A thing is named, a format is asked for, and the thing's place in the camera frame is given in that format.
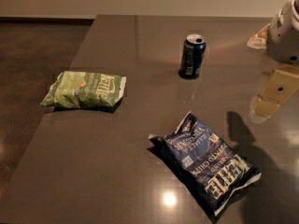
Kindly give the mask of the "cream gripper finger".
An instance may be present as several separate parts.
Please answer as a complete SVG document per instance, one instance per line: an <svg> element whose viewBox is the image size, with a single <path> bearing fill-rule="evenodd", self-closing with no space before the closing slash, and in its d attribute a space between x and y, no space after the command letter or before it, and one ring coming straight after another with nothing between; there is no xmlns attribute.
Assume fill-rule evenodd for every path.
<svg viewBox="0 0 299 224"><path fill-rule="evenodd" d="M280 107L280 104L266 100L261 96L256 96L253 99L252 111L254 114L261 117L271 117Z"/></svg>

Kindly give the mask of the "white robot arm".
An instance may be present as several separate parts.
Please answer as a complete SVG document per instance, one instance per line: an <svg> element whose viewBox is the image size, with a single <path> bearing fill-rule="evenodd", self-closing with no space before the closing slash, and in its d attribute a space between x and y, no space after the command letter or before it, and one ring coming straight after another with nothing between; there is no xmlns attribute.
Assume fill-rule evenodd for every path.
<svg viewBox="0 0 299 224"><path fill-rule="evenodd" d="M278 63L259 80L251 113L270 118L299 89L299 0L288 0L265 30L266 54Z"/></svg>

